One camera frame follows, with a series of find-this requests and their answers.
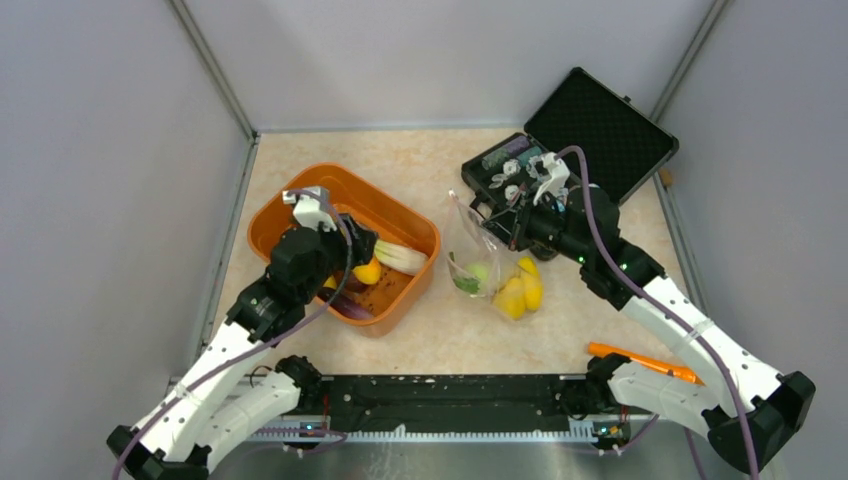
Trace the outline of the yellow bell pepper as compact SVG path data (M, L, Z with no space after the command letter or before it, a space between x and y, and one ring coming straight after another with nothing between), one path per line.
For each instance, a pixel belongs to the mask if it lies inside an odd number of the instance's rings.
M524 283L520 277L509 279L494 295L492 304L511 320L520 319L526 312Z

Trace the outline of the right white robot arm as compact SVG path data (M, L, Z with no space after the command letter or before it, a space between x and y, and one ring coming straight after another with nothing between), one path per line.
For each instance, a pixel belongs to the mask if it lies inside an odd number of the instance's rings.
M597 187L577 187L559 210L523 192L513 200L479 193L483 224L508 246L540 246L580 266L586 287L659 339L699 378L691 383L620 355L601 361L586 385L589 404L650 411L707 439L728 465L756 478L802 427L816 387L800 371L782 373L739 345L695 306L665 269L622 238L618 205Z

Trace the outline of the clear zip top bag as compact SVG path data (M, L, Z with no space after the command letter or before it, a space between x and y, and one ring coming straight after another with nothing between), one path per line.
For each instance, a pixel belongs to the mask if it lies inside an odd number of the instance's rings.
M471 262L487 262L491 268L489 276L489 292L487 295L468 295L456 288L452 282L454 287L466 297L486 303L491 306L492 309L496 310L501 317L509 319L495 308L492 304L492 300L494 295L509 279L513 277L520 277L518 260L529 255L520 255L507 250L498 239L482 227L483 217L469 206L463 204L461 198L455 191L450 190L448 192L448 199L449 210L446 217L446 224L445 229L443 230L442 239L443 249L446 254L448 274L448 253L450 251L455 253L457 263L460 266L464 266ZM520 319L532 315L537 311L526 309L525 314Z

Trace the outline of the white radish with leaves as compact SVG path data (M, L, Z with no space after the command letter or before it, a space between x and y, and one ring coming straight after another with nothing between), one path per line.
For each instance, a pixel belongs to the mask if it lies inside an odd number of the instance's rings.
M471 262L460 266L455 253L450 251L448 267L451 280L460 291L471 296L488 294L491 268L487 262Z

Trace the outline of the orange yellow mango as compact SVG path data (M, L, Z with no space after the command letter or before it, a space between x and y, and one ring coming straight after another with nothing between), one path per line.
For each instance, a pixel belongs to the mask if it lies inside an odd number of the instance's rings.
M353 268L354 277L365 285L375 285L381 278L382 266L376 256L363 265Z

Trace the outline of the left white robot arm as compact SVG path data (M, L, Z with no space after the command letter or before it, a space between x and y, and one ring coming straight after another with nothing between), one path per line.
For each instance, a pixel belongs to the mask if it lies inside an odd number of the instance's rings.
M273 417L319 404L320 386L276 372L235 400L242 377L282 340L315 319L306 306L325 281L369 263L378 235L342 214L334 226L296 224L274 245L265 272L237 297L211 343L159 406L107 439L113 478L207 479Z

